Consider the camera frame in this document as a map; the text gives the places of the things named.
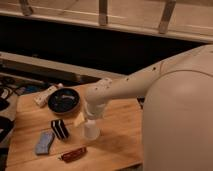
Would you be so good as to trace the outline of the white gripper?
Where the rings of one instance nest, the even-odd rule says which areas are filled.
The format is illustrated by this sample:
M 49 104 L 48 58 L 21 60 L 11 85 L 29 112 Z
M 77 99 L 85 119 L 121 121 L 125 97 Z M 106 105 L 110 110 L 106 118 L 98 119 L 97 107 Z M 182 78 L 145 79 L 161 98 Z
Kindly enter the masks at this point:
M 80 112 L 76 119 L 74 120 L 74 126 L 78 127 L 87 120 L 97 120 L 103 117 L 103 113 L 107 103 L 92 103 L 84 102 L 83 112 Z

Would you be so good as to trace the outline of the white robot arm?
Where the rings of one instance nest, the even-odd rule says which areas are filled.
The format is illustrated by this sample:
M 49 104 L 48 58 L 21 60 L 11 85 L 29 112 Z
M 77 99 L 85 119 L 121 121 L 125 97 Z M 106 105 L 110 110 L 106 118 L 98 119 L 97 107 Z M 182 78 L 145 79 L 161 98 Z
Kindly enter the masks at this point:
M 143 171 L 213 171 L 213 44 L 86 89 L 83 116 L 115 99 L 142 98 Z

